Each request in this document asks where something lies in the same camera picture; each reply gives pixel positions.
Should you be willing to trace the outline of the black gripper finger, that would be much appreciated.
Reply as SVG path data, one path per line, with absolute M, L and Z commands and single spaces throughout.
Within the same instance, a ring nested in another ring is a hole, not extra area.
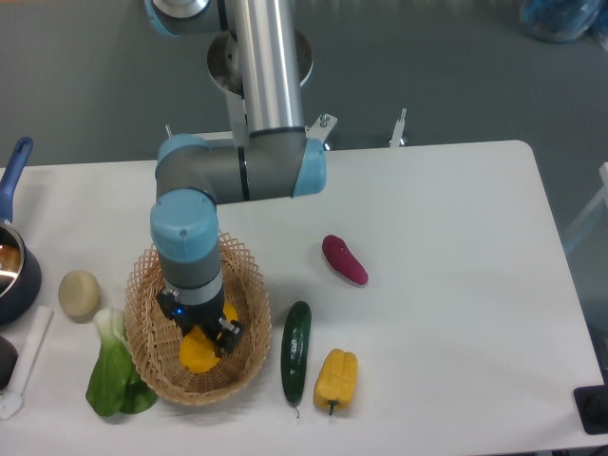
M 181 328 L 182 308 L 175 296 L 167 290 L 162 290 L 157 293 L 156 300 L 163 316 L 167 320 L 173 321 L 178 328 Z
M 224 356 L 232 353 L 238 346 L 244 334 L 244 325 L 237 320 L 221 317 L 204 323 L 202 330 L 211 341 L 216 356 Z

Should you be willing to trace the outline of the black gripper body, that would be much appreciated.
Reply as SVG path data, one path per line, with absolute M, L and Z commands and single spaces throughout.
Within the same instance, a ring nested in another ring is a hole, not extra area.
M 182 308 L 181 330 L 183 335 L 187 335 L 187 333 L 195 326 L 202 329 L 204 323 L 212 322 L 224 317 L 223 288 L 220 288 L 219 292 L 209 301 L 195 305 L 186 305 L 181 302 L 179 303 Z

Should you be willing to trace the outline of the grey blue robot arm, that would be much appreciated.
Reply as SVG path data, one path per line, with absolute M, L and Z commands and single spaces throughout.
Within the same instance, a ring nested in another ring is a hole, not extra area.
M 220 356 L 235 349 L 244 327 L 223 310 L 218 206 L 317 194 L 327 182 L 323 142 L 307 135 L 303 120 L 289 3 L 235 1 L 226 12 L 244 127 L 223 148 L 190 134 L 169 136 L 159 149 L 150 212 L 164 277 L 161 311 L 184 333 L 200 329 Z

